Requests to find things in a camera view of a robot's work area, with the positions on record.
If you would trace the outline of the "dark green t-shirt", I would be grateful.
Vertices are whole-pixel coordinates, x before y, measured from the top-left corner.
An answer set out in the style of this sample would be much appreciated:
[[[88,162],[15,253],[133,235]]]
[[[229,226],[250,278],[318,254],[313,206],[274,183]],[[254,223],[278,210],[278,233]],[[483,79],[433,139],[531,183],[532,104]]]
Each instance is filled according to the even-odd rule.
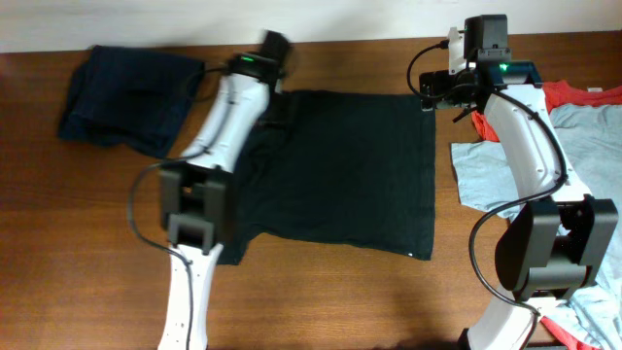
[[[298,90],[280,113],[287,124],[255,128],[237,160],[221,264],[261,233],[431,258],[434,112],[414,95]]]

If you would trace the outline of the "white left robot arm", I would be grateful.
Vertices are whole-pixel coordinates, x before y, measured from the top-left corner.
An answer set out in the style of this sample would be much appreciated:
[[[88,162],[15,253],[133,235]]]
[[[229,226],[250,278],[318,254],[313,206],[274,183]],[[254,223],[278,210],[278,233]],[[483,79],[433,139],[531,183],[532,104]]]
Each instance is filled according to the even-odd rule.
[[[284,53],[230,59],[182,161],[159,171],[161,223],[173,252],[161,349],[205,349],[211,285],[234,206],[232,175],[251,130],[281,93]]]

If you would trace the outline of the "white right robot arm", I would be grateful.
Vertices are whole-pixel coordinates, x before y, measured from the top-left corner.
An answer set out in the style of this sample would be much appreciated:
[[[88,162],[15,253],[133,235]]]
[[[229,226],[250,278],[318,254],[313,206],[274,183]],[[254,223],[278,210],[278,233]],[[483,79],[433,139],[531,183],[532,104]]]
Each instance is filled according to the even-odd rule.
[[[493,298],[459,345],[525,349],[544,312],[594,286],[618,223],[617,208],[608,198],[593,197],[572,169],[531,62],[423,73],[412,90],[433,109],[484,113],[500,139],[518,197],[484,214],[469,234],[471,266]],[[493,286],[478,265],[475,239],[489,219],[511,208],[519,213],[495,249],[500,283]]]

